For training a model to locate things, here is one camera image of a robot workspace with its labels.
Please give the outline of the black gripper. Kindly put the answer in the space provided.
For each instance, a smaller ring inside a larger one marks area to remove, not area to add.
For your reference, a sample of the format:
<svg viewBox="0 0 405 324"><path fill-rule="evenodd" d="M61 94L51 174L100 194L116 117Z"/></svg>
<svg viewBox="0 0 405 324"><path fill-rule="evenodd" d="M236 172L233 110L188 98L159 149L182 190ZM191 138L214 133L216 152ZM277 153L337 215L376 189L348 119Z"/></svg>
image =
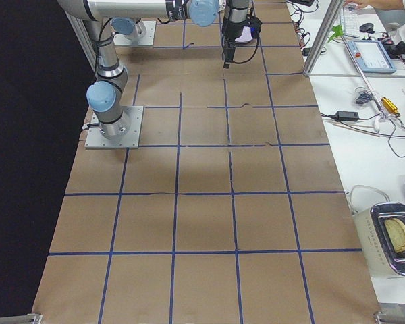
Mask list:
<svg viewBox="0 0 405 324"><path fill-rule="evenodd" d="M235 40L241 36L248 15L249 0L227 0L223 14L222 44L223 44L223 68L228 69L234 62Z"/></svg>

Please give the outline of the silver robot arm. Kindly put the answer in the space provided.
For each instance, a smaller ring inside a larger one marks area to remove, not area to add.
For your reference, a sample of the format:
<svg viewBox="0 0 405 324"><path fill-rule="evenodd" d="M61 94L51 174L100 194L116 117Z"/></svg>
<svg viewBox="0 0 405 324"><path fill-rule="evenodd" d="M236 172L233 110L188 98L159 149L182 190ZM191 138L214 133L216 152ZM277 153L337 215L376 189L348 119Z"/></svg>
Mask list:
<svg viewBox="0 0 405 324"><path fill-rule="evenodd" d="M140 18L115 17L111 25L118 34L126 38L140 38L146 34L146 27Z"/></svg>
<svg viewBox="0 0 405 324"><path fill-rule="evenodd" d="M206 27L222 11L223 66L228 68L234 62L236 39L250 23L249 1L60 1L59 5L83 21L90 37L96 55L96 81L86 98L99 121L101 136L110 140L121 138L131 128L131 119L119 103L128 71L117 56L114 32L135 35L143 18L163 18L166 22L190 19Z"/></svg>

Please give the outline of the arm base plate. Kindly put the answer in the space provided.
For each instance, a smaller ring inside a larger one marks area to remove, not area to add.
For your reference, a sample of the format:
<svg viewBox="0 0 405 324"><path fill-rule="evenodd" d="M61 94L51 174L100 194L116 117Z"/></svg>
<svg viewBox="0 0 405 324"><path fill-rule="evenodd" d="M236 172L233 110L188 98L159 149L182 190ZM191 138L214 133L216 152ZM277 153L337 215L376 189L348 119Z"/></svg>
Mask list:
<svg viewBox="0 0 405 324"><path fill-rule="evenodd" d="M156 21L113 18L111 26L116 47L152 47L154 44Z"/></svg>
<svg viewBox="0 0 405 324"><path fill-rule="evenodd" d="M101 123L92 114L88 127L86 149L137 149L143 121L143 106L121 106L121 118L113 124Z"/></svg>

